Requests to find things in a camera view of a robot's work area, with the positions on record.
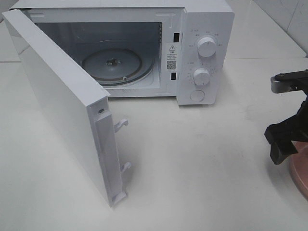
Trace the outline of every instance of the turntable plate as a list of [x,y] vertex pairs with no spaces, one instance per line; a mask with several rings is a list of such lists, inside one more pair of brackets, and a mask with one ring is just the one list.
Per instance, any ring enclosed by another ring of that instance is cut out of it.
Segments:
[[85,58],[82,67],[103,86],[111,86],[145,76],[152,69],[153,63],[153,60],[143,62],[142,57],[129,49],[105,49]]

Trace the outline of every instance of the microwave control panel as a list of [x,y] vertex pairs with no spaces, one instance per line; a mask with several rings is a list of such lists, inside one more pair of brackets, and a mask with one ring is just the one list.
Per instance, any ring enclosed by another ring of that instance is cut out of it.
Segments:
[[179,104],[215,102],[233,18],[232,12],[187,13],[178,82]]

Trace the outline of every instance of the black clamp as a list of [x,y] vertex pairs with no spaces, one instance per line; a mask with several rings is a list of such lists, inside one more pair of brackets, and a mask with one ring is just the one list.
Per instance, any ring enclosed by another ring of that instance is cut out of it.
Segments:
[[[308,69],[280,73],[270,80],[274,93],[302,90],[308,96]],[[308,142],[308,97],[296,115],[279,124],[269,125],[264,135],[271,145],[270,157],[274,164],[281,164],[289,155],[297,153],[291,141]]]

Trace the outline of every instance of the tiled wall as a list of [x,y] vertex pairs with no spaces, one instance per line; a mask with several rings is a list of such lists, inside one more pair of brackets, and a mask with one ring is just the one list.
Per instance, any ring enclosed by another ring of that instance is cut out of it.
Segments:
[[308,0],[255,0],[308,53]]

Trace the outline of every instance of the power knob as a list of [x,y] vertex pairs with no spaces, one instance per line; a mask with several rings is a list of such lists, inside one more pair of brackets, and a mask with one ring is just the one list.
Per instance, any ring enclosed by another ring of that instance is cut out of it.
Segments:
[[203,37],[197,44],[198,53],[202,57],[210,57],[216,52],[216,43],[211,37]]
[[209,83],[211,75],[208,70],[200,68],[193,73],[194,83],[198,86],[203,86]]

